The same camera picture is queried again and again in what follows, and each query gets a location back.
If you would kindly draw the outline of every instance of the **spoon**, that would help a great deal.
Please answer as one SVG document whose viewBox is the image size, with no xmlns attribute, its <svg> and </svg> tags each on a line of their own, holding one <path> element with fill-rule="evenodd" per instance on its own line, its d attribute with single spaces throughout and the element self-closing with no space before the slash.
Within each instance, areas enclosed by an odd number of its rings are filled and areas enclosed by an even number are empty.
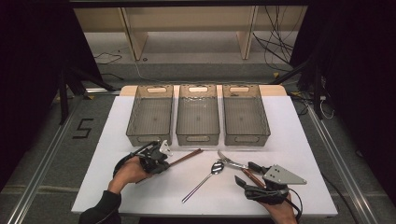
<svg viewBox="0 0 396 224">
<path fill-rule="evenodd" d="M 224 169 L 224 163 L 222 161 L 216 161 L 215 163 L 213 163 L 212 168 L 210 169 L 210 174 L 205 177 L 205 179 L 203 181 L 201 181 L 201 183 L 195 187 L 195 189 L 193 189 L 186 197 L 184 197 L 183 200 L 181 200 L 183 203 L 186 202 L 193 193 L 195 193 L 195 191 L 198 190 L 198 188 L 200 188 L 205 182 L 206 180 L 212 176 L 212 175 L 218 175 L 219 173 L 221 173 L 221 171 Z"/>
</svg>

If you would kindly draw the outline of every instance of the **metal rail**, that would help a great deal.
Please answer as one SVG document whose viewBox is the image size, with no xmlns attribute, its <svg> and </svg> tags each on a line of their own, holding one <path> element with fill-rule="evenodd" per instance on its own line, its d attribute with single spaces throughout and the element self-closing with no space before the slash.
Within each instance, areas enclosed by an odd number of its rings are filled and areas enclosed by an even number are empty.
<svg viewBox="0 0 396 224">
<path fill-rule="evenodd" d="M 361 191 L 361 188 L 356 182 L 355 177 L 353 177 L 353 174 L 350 172 L 346 162 L 344 161 L 340 151 L 338 150 L 337 145 L 332 140 L 332 136 L 327 130 L 323 120 L 318 119 L 311 106 L 308 107 L 308 110 L 309 116 L 311 117 L 317 128 L 320 138 L 322 139 L 327 151 L 329 152 L 335 169 L 340 175 L 352 202 L 355 204 L 355 207 L 358 210 L 362 222 L 367 224 L 379 223 L 374 211 L 372 210 L 366 197 Z"/>
<path fill-rule="evenodd" d="M 50 165 L 52 164 L 53 158 L 55 157 L 60 144 L 64 140 L 64 134 L 70 126 L 70 122 L 75 114 L 79 104 L 82 102 L 82 96 L 76 97 L 72 104 L 72 112 L 70 116 L 68 116 L 67 120 L 64 122 L 63 125 L 59 126 L 58 131 L 56 132 L 55 136 L 53 137 L 49 147 L 41 160 L 40 164 L 38 165 L 37 169 L 35 170 L 35 174 L 33 175 L 32 179 L 30 180 L 26 190 L 20 197 L 17 205 L 14 207 L 9 219 L 8 224 L 17 224 L 22 223 L 23 219 L 25 218 L 30 205 L 37 194 L 37 190 L 42 183 Z"/>
</svg>

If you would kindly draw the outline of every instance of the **plastic storage bin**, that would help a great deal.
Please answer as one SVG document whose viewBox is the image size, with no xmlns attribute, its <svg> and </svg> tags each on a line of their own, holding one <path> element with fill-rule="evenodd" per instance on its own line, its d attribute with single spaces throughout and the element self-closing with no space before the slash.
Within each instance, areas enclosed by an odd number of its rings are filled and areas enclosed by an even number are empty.
<svg viewBox="0 0 396 224">
<path fill-rule="evenodd" d="M 223 85 L 226 146 L 263 147 L 270 128 L 258 85 Z"/>
<path fill-rule="evenodd" d="M 219 133 L 216 85 L 181 85 L 177 108 L 178 144 L 216 146 Z"/>
<path fill-rule="evenodd" d="M 138 86 L 126 135 L 134 147 L 152 141 L 172 144 L 173 86 Z"/>
</svg>

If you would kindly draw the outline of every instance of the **white tabletop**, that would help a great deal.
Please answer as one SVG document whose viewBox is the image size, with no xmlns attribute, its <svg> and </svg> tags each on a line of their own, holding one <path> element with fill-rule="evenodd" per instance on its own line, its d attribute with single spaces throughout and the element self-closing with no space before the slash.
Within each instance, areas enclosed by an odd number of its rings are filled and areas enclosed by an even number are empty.
<svg viewBox="0 0 396 224">
<path fill-rule="evenodd" d="M 271 130 L 264 147 L 224 146 L 223 124 L 220 122 L 218 146 L 200 147 L 203 153 L 151 179 L 125 187 L 121 193 L 120 213 L 141 217 L 268 217 L 261 205 L 246 199 L 244 190 L 235 184 L 234 176 L 238 175 L 249 185 L 254 184 L 240 170 L 228 166 L 219 175 L 211 176 L 185 203 L 181 202 L 209 175 L 212 164 L 219 158 L 217 149 L 220 149 L 233 161 L 244 164 L 253 161 L 266 167 L 278 164 L 305 179 L 306 185 L 289 185 L 303 201 L 304 216 L 337 215 L 291 99 L 289 96 L 265 96 L 262 101 Z M 133 96 L 116 97 L 72 212 L 81 213 L 95 206 L 111 180 L 116 163 L 139 148 L 133 147 L 125 134 L 133 103 Z M 198 148 L 178 145 L 175 133 L 177 99 L 174 108 L 173 144 L 170 146 L 174 156 L 169 157 L 168 162 Z M 223 119 L 220 98 L 219 118 Z M 294 193 L 291 197 L 300 206 Z"/>
</svg>

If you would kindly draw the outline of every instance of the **human hand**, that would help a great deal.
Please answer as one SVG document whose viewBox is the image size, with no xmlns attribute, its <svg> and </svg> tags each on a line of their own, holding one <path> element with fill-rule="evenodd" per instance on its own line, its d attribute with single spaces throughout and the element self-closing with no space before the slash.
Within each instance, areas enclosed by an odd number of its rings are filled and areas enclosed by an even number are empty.
<svg viewBox="0 0 396 224">
<path fill-rule="evenodd" d="M 132 157 L 126 161 L 117 171 L 114 178 L 108 184 L 108 191 L 120 194 L 122 189 L 129 183 L 136 183 L 142 179 L 151 177 L 151 174 L 143 170 L 138 157 Z"/>
<path fill-rule="evenodd" d="M 290 194 L 287 197 L 289 201 L 291 201 L 291 196 Z M 280 204 L 268 204 L 268 203 L 260 203 L 262 206 L 267 209 L 267 211 L 270 213 L 273 221 L 276 224 L 296 224 L 297 220 L 294 216 L 293 213 L 293 207 L 287 203 L 286 201 L 283 201 L 283 203 Z"/>
</svg>

